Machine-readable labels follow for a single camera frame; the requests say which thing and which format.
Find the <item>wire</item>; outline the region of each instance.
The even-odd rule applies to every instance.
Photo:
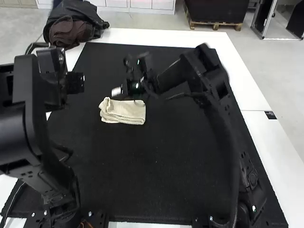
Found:
[[[90,228],[94,228],[91,223],[89,223],[88,221],[86,221],[86,223],[89,225]]]
[[[9,215],[9,212],[10,212],[10,208],[11,208],[12,204],[13,204],[14,201],[15,201],[15,197],[16,197],[16,195],[18,194],[18,192],[20,191],[20,189],[22,188],[22,186],[23,186],[24,184],[25,184],[25,182],[23,182],[23,183],[19,186],[19,188],[17,189],[16,193],[14,194],[13,199],[12,199],[11,202],[10,202],[9,208],[8,208],[7,211],[6,211],[5,217],[4,217],[3,220],[1,221],[0,228],[4,228],[5,223],[6,223],[6,219],[8,218],[8,215]]]
[[[50,144],[53,148],[67,154],[67,156],[61,158],[60,161],[67,162],[74,154],[74,151],[72,149],[65,147],[63,145],[57,144],[52,140],[50,140]]]

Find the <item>concrete floor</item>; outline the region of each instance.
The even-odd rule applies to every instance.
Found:
[[[48,17],[44,9],[0,8],[0,64],[22,55],[29,43],[42,40]],[[190,30],[181,2],[175,15],[99,12],[112,28]],[[227,32],[252,77],[269,102],[285,132],[304,161],[304,41],[261,41],[250,29],[253,13],[246,15],[241,32]],[[272,19],[267,38],[291,38],[285,31],[284,18]],[[196,30],[212,31],[210,26]]]

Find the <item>towel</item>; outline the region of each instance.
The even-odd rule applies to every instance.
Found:
[[[106,97],[99,108],[101,120],[106,123],[143,125],[146,120],[146,105],[142,100],[116,101]]]

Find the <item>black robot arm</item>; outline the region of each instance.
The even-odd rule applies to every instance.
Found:
[[[46,110],[62,109],[67,94],[83,92],[84,76],[67,72],[63,49],[51,47],[37,56],[18,56],[14,64],[0,66],[0,174],[41,193],[44,218],[37,227],[77,227],[77,178],[52,151]]]
[[[244,156],[240,148],[238,129],[235,127],[232,89],[228,75],[222,66],[215,49],[206,44],[182,54],[164,72],[153,70],[152,57],[145,53],[135,60],[124,60],[127,72],[132,77],[121,87],[115,88],[112,95],[134,96],[148,93],[156,98],[164,92],[188,82],[190,92],[181,93],[167,100],[183,96],[194,99],[204,110],[221,150],[231,153],[228,161],[231,166],[231,210],[226,221],[212,215],[212,227],[250,228],[257,225],[258,218],[266,202],[266,195],[249,156]]]

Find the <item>white cabinet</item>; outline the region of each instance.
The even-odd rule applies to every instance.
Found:
[[[89,0],[89,2],[96,6],[105,6],[105,0]]]
[[[34,0],[0,0],[32,4]],[[39,9],[51,9],[53,0],[35,0]],[[88,0],[97,11],[174,14],[176,0]]]
[[[173,10],[174,0],[152,0],[152,9]]]
[[[130,0],[131,8],[152,9],[152,0]]]
[[[105,0],[106,7],[127,8],[127,0]]]

